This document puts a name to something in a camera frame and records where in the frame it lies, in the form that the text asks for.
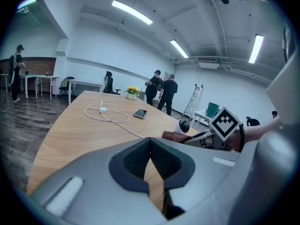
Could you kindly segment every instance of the white cable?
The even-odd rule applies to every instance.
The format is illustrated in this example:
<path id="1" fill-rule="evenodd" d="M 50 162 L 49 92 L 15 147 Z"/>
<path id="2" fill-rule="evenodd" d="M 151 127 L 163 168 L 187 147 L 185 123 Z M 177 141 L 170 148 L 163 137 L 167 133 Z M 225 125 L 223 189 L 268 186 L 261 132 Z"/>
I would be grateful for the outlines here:
<path id="1" fill-rule="evenodd" d="M 99 102 L 85 102 L 85 103 L 83 104 L 83 106 L 85 107 L 85 110 L 83 111 L 83 113 L 84 113 L 86 116 L 88 116 L 89 118 L 92 118 L 92 119 L 96 119 L 96 120 L 99 120 L 99 121 L 103 121 L 103 122 L 112 122 L 112 123 L 117 124 L 117 125 L 119 125 L 120 127 L 124 128 L 125 130 L 127 130 L 127 131 L 130 132 L 130 133 L 132 133 L 133 135 L 138 136 L 138 137 L 140 137 L 140 138 L 144 138 L 143 136 L 140 136 L 140 135 L 134 133 L 133 131 L 131 131 L 131 130 L 128 129 L 127 127 L 125 127 L 125 126 L 123 126 L 123 125 L 120 124 L 120 122 L 127 122 L 127 121 L 129 121 L 130 117 L 129 117 L 126 113 L 120 112 L 120 111 L 114 111 L 114 110 L 107 110 L 107 111 L 110 111 L 110 112 L 122 113 L 122 114 L 124 114 L 124 115 L 126 115 L 126 116 L 128 117 L 128 119 L 125 120 L 125 121 L 114 121 L 114 120 L 110 120 L 110 119 L 108 119 L 107 117 L 105 117 L 105 115 L 103 114 L 103 112 L 102 112 L 102 110 L 101 110 L 100 108 L 98 108 L 98 107 L 90 107 L 90 106 L 93 105 L 94 103 L 101 104 L 100 108 L 101 108 L 101 107 L 105 107 L 105 105 L 113 105 L 113 104 L 114 104 L 114 102 L 112 102 L 112 101 L 103 101 L 103 100 L 101 100 L 101 103 L 99 103 Z M 97 109 L 97 110 L 100 110 L 100 111 L 101 111 L 101 114 L 105 117 L 105 119 L 94 118 L 94 117 L 92 117 L 92 116 L 89 116 L 89 115 L 86 114 L 86 112 L 85 112 L 87 109 Z"/>

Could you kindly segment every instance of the teal bin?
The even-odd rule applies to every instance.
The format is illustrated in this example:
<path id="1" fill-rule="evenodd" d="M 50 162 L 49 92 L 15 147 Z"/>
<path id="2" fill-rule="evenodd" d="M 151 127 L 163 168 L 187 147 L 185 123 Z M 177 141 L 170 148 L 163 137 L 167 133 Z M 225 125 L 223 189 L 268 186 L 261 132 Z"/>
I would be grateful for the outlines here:
<path id="1" fill-rule="evenodd" d="M 216 115 L 218 109 L 219 109 L 219 105 L 214 103 L 209 103 L 206 116 L 208 116 L 209 118 L 213 118 Z"/>

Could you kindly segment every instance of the office chair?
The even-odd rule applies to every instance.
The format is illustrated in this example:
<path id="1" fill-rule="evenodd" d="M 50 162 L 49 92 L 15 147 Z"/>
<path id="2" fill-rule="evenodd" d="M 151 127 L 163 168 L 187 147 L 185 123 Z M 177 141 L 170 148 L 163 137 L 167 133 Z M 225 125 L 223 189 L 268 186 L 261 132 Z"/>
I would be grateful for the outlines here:
<path id="1" fill-rule="evenodd" d="M 61 85 L 60 85 L 60 94 L 61 94 L 61 91 L 64 91 L 65 92 L 65 95 L 66 95 L 66 91 L 69 91 L 69 80 L 70 79 L 75 79 L 74 77 L 66 77 L 64 80 L 62 80 L 61 82 Z M 74 95 L 74 91 L 73 91 L 73 84 L 71 86 L 71 91 L 72 91 L 72 95 Z"/>
<path id="2" fill-rule="evenodd" d="M 110 94 L 117 94 L 117 95 L 120 95 L 118 92 L 121 90 L 121 89 L 115 89 L 116 92 L 113 91 L 113 78 L 112 77 L 108 77 L 107 78 L 108 81 L 107 81 L 107 86 L 105 87 L 105 89 L 103 90 L 104 93 L 110 93 Z"/>

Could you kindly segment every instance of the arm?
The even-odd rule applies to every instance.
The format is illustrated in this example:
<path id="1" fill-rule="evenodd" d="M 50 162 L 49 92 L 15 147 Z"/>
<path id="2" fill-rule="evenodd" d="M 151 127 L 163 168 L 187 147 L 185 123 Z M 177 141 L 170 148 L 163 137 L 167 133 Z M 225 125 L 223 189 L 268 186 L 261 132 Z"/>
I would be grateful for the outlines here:
<path id="1" fill-rule="evenodd" d="M 160 94 L 159 94 L 159 96 L 158 96 L 158 99 L 161 98 L 161 95 L 163 95 L 163 93 L 164 93 L 164 89 L 161 89 Z"/>
<path id="2" fill-rule="evenodd" d="M 22 62 L 22 56 L 20 54 L 16 55 L 16 62 L 19 68 L 24 68 L 25 64 Z"/>
<path id="3" fill-rule="evenodd" d="M 151 80 L 149 82 L 145 82 L 146 86 L 152 86 L 153 82 L 151 82 Z"/>
<path id="4" fill-rule="evenodd" d="M 281 121 L 277 116 L 271 122 L 264 125 L 246 127 L 245 128 L 245 144 L 250 141 L 259 140 L 265 133 L 277 129 L 281 125 Z M 240 130 L 236 129 L 233 134 L 227 139 L 226 145 L 229 148 L 239 150 L 240 145 Z"/>
<path id="5" fill-rule="evenodd" d="M 25 67 L 23 62 L 18 62 L 17 65 L 18 65 L 19 68 L 24 68 Z"/>

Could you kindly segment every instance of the table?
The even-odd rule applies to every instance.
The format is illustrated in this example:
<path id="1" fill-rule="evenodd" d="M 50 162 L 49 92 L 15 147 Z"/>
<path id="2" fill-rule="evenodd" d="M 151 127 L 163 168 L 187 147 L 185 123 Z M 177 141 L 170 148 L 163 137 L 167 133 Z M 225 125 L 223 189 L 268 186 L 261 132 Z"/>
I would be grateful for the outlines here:
<path id="1" fill-rule="evenodd" d="M 86 81 L 86 80 L 77 80 L 77 79 L 70 79 L 69 80 L 69 105 L 71 104 L 71 88 L 72 84 L 81 84 L 81 85 L 88 85 L 88 86 L 94 86 L 94 87 L 99 87 L 99 92 L 101 92 L 101 87 L 103 84 L 98 83 L 98 82 L 91 82 L 91 81 Z"/>
<path id="2" fill-rule="evenodd" d="M 5 77 L 5 89 L 6 93 L 8 93 L 8 74 L 0 74 L 1 77 L 1 91 L 2 91 L 2 77 Z"/>
<path id="3" fill-rule="evenodd" d="M 192 118 L 193 118 L 193 120 L 192 120 L 192 122 L 190 124 L 190 127 L 193 126 L 193 124 L 194 124 L 194 122 L 195 122 L 195 120 L 197 118 L 203 118 L 204 120 L 207 120 L 207 121 L 211 120 L 211 118 L 209 118 L 208 116 L 206 116 L 205 114 L 203 114 L 201 111 L 194 111 Z"/>
<path id="4" fill-rule="evenodd" d="M 50 79 L 50 100 L 52 101 L 52 86 L 55 85 L 56 88 L 56 82 L 57 79 L 59 78 L 58 76 L 46 76 L 46 75 L 37 75 L 36 76 L 36 98 L 38 98 L 38 84 L 41 84 L 41 95 L 43 95 L 43 78 L 48 78 Z"/>
<path id="5" fill-rule="evenodd" d="M 20 74 L 21 78 L 21 91 L 24 91 L 24 79 L 25 79 L 25 96 L 28 98 L 28 90 L 27 90 L 27 79 L 31 77 L 36 77 L 38 74 Z"/>
<path id="6" fill-rule="evenodd" d="M 32 194 L 34 189 L 52 173 L 79 156 L 138 139 L 118 125 L 91 119 L 83 114 L 83 103 L 101 102 L 101 99 L 114 102 L 113 105 L 107 105 L 108 108 L 128 114 L 130 120 L 122 125 L 144 137 L 161 137 L 164 130 L 173 131 L 177 123 L 176 119 L 139 99 L 129 100 L 120 95 L 84 91 L 56 120 L 40 146 L 29 177 L 28 194 Z M 145 119 L 134 117 L 132 114 L 137 109 L 147 110 L 147 117 Z M 88 110 L 87 113 L 100 117 L 96 109 Z M 105 115 L 112 120 L 126 118 L 115 112 L 107 112 Z M 197 131 L 193 129 L 188 132 L 188 135 L 195 134 Z M 162 210 L 163 180 L 151 161 L 147 165 L 144 179 L 149 183 L 150 199 Z"/>

